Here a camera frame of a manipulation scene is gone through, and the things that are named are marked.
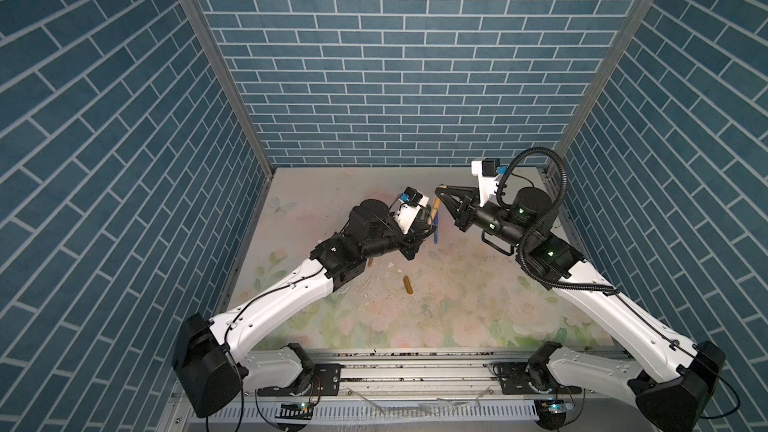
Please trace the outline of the blue pen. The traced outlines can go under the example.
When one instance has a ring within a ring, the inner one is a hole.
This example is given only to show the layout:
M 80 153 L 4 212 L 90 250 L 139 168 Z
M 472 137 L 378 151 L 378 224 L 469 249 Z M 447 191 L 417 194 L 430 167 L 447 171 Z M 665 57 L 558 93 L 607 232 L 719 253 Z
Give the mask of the blue pen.
M 437 214 L 437 226 L 436 226 L 436 227 L 434 227 L 434 233 L 433 233 L 433 235 L 432 235 L 432 237 L 433 237 L 433 243 L 434 243 L 435 245 L 437 245 L 437 244 L 438 244 L 438 239 L 439 239 L 439 232 L 438 232 L 438 230 L 439 230 L 439 229 L 438 229 L 438 227 L 439 227 L 439 214 Z

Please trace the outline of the dark yellow pen cap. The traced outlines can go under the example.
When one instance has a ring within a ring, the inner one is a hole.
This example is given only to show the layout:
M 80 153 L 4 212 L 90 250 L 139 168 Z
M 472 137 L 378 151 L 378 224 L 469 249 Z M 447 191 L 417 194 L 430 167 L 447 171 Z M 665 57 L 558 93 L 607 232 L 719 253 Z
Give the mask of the dark yellow pen cap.
M 403 277 L 403 284 L 404 284 L 404 288 L 405 288 L 406 292 L 409 295 L 413 295 L 414 294 L 414 290 L 413 290 L 410 278 L 408 276 L 404 276 Z

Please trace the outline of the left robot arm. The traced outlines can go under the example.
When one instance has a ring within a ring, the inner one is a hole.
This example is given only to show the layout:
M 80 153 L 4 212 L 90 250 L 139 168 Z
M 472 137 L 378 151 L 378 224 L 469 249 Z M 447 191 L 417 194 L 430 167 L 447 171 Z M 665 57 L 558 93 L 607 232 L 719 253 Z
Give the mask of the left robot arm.
M 394 251 L 413 259 L 436 230 L 435 214 L 418 192 L 404 192 L 392 204 L 366 199 L 352 208 L 340 231 L 256 297 L 209 319 L 199 313 L 185 319 L 171 366 L 195 415 L 214 415 L 248 388 L 301 392 L 308 387 L 314 363 L 300 345 L 260 353 L 255 346 L 358 277 L 370 259 Z

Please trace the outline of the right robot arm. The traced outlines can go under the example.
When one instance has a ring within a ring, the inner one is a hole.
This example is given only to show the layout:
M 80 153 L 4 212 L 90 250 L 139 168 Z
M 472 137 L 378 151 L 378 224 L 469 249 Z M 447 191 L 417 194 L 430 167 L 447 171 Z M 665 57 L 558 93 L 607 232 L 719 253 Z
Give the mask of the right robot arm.
M 548 157 L 557 169 L 556 196 L 524 187 L 507 201 L 504 189 L 515 168 L 531 155 Z M 590 317 L 628 356 L 611 359 L 544 342 L 526 365 L 529 386 L 540 394 L 578 388 L 635 407 L 660 431 L 691 431 L 718 385 L 725 354 L 710 341 L 694 342 L 656 319 L 612 285 L 574 246 L 551 229 L 566 197 L 563 158 L 532 147 L 503 167 L 496 159 L 471 165 L 475 187 L 441 185 L 435 195 L 461 231 L 476 226 L 492 249 L 506 243 L 525 275 Z

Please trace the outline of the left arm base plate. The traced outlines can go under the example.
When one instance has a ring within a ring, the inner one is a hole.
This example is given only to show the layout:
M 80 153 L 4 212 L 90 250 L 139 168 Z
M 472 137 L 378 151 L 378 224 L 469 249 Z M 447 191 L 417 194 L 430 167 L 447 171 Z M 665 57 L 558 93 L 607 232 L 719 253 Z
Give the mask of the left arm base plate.
M 267 387 L 257 392 L 259 397 L 304 397 L 309 394 L 320 398 L 337 396 L 342 366 L 339 363 L 315 364 L 311 372 L 302 371 L 288 386 Z

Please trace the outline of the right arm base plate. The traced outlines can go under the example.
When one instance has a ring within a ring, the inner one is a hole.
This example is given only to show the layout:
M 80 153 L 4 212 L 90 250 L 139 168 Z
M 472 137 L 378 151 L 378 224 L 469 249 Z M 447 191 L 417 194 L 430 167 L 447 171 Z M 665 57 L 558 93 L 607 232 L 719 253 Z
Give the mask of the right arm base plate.
M 504 395 L 565 394 L 570 396 L 582 392 L 580 387 L 557 383 L 547 370 L 529 365 L 527 362 L 494 362 L 488 368 Z

